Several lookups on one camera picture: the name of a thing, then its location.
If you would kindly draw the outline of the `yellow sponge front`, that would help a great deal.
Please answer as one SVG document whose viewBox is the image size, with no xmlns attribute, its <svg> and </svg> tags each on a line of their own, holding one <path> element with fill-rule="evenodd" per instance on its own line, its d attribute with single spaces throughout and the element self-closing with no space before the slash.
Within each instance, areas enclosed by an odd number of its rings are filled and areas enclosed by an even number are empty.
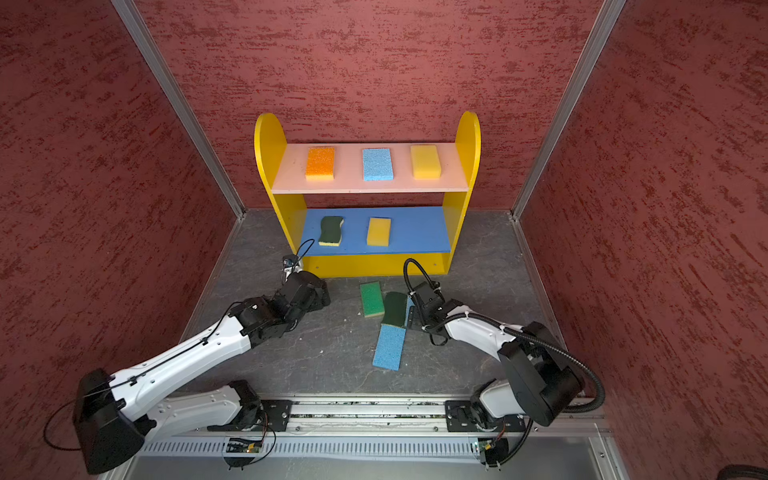
<svg viewBox="0 0 768 480">
<path fill-rule="evenodd" d="M 390 218 L 371 217 L 369 219 L 366 243 L 370 247 L 388 247 L 392 220 Z"/>
</svg>

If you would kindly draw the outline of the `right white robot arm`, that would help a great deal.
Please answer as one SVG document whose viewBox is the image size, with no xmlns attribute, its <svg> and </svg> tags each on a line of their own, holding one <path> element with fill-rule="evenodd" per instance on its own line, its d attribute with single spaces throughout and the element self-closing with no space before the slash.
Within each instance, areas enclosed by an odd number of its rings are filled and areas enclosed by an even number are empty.
<svg viewBox="0 0 768 480">
<path fill-rule="evenodd" d="M 409 291 L 408 298 L 411 328 L 471 345 L 502 365 L 505 377 L 485 383 L 469 400 L 468 416 L 477 427 L 489 431 L 517 415 L 548 426 L 562 413 L 583 413 L 593 407 L 574 402 L 585 387 L 582 365 L 543 324 L 495 320 L 460 301 L 445 299 L 439 284 L 431 281 Z"/>
</svg>

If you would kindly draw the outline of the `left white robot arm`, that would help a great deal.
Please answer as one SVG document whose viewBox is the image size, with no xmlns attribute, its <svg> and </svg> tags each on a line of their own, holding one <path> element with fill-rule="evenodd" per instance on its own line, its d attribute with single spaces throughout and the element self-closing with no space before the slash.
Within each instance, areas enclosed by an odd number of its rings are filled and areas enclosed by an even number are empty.
<svg viewBox="0 0 768 480">
<path fill-rule="evenodd" d="M 233 303 L 214 325 L 149 360 L 113 374 L 85 374 L 72 423 L 87 472 L 106 473 L 149 442 L 196 429 L 267 432 L 262 400 L 245 380 L 203 393 L 176 392 L 217 365 L 282 337 L 330 303 L 324 280 L 294 272 L 273 295 Z"/>
</svg>

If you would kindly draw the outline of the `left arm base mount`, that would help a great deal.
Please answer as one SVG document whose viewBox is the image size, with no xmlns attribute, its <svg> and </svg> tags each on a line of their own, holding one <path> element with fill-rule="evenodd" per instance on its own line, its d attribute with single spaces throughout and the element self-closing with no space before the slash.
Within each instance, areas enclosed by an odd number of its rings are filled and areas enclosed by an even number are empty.
<svg viewBox="0 0 768 480">
<path fill-rule="evenodd" d="M 256 400 L 240 406 L 235 417 L 226 424 L 208 426 L 211 432 L 284 432 L 290 419 L 290 400 Z"/>
</svg>

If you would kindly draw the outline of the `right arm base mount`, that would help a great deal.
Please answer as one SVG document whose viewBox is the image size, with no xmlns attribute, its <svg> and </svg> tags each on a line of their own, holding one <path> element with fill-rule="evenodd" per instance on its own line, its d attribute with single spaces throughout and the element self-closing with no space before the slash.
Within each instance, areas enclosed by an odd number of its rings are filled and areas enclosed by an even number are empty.
<svg viewBox="0 0 768 480">
<path fill-rule="evenodd" d="M 451 433 L 522 433 L 525 420 L 518 415 L 492 417 L 479 402 L 448 400 L 444 402 L 447 430 Z"/>
</svg>

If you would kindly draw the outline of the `bright green yellow sponge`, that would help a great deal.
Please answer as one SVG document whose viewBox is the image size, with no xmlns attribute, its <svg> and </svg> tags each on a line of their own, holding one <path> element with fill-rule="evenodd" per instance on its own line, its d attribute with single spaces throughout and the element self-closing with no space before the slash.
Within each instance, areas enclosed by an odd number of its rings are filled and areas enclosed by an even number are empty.
<svg viewBox="0 0 768 480">
<path fill-rule="evenodd" d="M 360 285 L 362 315 L 365 318 L 381 316 L 385 312 L 384 299 L 379 282 Z"/>
</svg>

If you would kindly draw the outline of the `orange sponge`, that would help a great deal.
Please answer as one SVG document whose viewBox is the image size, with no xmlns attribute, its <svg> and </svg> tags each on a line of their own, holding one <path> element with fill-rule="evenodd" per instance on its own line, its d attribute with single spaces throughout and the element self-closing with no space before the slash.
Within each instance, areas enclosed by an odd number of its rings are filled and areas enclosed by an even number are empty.
<svg viewBox="0 0 768 480">
<path fill-rule="evenodd" d="M 308 150 L 305 168 L 307 181 L 330 181 L 334 179 L 335 149 L 333 147 L 311 147 Z"/>
</svg>

